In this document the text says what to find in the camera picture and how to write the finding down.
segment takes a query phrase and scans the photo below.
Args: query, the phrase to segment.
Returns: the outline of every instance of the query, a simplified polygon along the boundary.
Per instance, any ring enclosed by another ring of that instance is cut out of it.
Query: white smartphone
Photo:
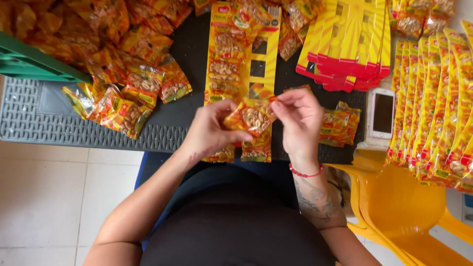
[[[371,93],[371,136],[391,139],[393,136],[395,93],[389,89],[374,89]]]

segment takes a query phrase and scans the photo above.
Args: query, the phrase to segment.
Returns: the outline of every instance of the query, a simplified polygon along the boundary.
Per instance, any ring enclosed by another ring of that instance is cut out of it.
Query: hand
[[[188,157],[191,167],[229,143],[253,141],[248,132],[228,131],[220,126],[223,119],[236,108],[237,104],[232,99],[225,99],[197,109],[189,132],[178,150]]]
[[[324,113],[322,107],[306,89],[290,90],[279,95],[278,100],[271,107],[284,126],[282,144],[293,168],[306,175],[318,173],[317,150]]]

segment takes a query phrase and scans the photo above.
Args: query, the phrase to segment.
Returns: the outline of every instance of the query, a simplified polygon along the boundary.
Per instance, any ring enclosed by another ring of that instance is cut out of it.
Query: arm
[[[151,232],[184,174],[228,143],[253,140],[249,133],[221,129],[221,120],[236,107],[232,100],[223,100],[197,110],[181,147],[107,217],[85,266],[139,265],[140,242]]]
[[[272,109],[281,120],[283,146],[292,167],[299,173],[315,175],[320,171],[317,160],[323,109],[305,89],[278,96]],[[347,227],[340,202],[327,187],[323,173],[315,177],[293,175],[301,214],[320,230],[330,250],[344,266],[380,265]]]

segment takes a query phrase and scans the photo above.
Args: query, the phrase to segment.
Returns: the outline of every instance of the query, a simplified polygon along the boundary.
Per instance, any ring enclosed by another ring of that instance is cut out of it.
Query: green plastic crate
[[[0,74],[16,79],[92,83],[92,77],[0,32]]]

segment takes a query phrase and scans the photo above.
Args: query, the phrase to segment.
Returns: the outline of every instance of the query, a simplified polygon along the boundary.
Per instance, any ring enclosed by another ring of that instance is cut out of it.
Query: red bracelet
[[[291,172],[294,174],[294,175],[297,175],[297,176],[300,176],[300,177],[316,177],[318,175],[320,175],[320,173],[322,173],[322,170],[324,169],[324,166],[321,164],[320,165],[320,171],[318,173],[316,173],[315,175],[313,176],[308,176],[308,175],[303,175],[297,171],[294,170],[294,168],[292,168],[292,164],[289,163],[289,170],[291,170]]]

